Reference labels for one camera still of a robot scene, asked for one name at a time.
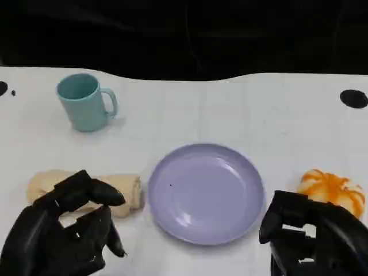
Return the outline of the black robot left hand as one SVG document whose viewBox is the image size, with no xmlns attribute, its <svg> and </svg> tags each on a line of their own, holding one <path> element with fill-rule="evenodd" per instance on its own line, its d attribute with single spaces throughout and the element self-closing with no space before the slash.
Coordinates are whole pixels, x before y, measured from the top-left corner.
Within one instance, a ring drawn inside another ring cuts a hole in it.
<svg viewBox="0 0 368 276">
<path fill-rule="evenodd" d="M 22 210 L 1 252 L 1 275 L 91 275 L 104 247 L 125 256 L 112 220 L 124 196 L 81 170 Z"/>
</svg>

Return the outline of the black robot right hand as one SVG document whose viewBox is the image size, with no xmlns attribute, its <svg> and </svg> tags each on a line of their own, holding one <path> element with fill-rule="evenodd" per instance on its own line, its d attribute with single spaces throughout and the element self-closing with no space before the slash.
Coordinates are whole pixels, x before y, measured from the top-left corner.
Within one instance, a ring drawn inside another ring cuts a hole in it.
<svg viewBox="0 0 368 276">
<path fill-rule="evenodd" d="M 277 190 L 259 230 L 271 275 L 367 275 L 367 227 L 332 203 Z"/>
</svg>

